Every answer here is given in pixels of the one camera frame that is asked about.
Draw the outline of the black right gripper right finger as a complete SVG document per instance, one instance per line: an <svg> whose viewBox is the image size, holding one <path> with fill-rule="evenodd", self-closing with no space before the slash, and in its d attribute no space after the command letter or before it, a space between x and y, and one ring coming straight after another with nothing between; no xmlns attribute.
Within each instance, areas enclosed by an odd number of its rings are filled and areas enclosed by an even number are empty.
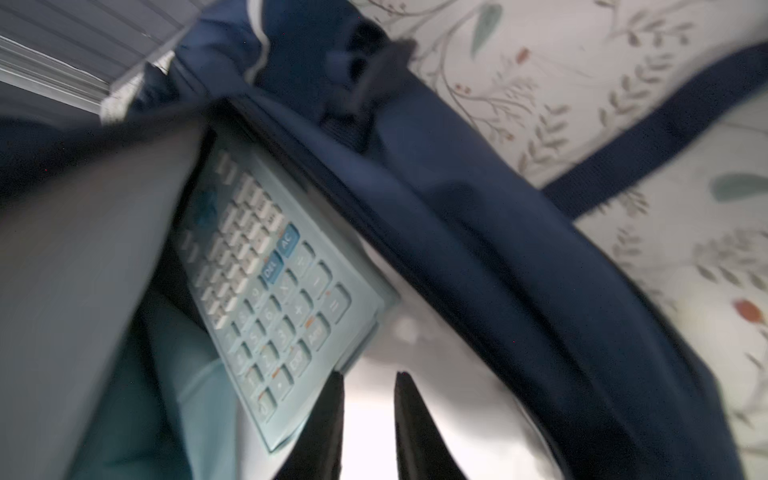
<svg viewBox="0 0 768 480"><path fill-rule="evenodd" d="M413 378L398 372L394 389L397 466L400 479L466 478L440 434Z"/></svg>

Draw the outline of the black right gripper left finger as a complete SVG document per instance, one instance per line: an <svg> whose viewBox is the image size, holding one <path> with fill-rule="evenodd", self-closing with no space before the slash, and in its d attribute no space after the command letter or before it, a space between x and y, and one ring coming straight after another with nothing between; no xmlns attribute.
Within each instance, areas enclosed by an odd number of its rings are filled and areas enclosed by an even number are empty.
<svg viewBox="0 0 768 480"><path fill-rule="evenodd" d="M337 480L341 473L344 377L332 372L275 479Z"/></svg>

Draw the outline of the navy blue student backpack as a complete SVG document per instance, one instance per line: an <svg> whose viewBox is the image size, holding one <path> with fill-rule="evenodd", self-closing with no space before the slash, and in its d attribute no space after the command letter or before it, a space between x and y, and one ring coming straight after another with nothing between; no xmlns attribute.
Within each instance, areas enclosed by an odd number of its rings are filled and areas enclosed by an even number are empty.
<svg viewBox="0 0 768 480"><path fill-rule="evenodd" d="M763 1L217 1L99 123L1 121L1 475L68 476L219 134L398 294L338 479L413 378L466 479L767 475ZM237 396L234 479L272 479Z"/></svg>

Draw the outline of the light blue calculator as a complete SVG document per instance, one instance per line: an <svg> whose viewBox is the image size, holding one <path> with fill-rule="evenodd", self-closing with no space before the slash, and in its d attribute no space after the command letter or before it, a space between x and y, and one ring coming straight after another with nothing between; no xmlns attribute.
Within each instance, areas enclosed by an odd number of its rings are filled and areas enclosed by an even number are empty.
<svg viewBox="0 0 768 480"><path fill-rule="evenodd" d="M201 164L176 253L248 417L276 451L399 297L263 147L219 134Z"/></svg>

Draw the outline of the light blue pencil case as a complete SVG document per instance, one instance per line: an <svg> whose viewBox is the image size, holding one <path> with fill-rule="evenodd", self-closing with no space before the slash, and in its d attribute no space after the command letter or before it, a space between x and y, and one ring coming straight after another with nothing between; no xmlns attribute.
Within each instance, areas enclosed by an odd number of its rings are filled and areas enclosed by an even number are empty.
<svg viewBox="0 0 768 480"><path fill-rule="evenodd" d="M236 411L209 335L150 290L68 476L234 479Z"/></svg>

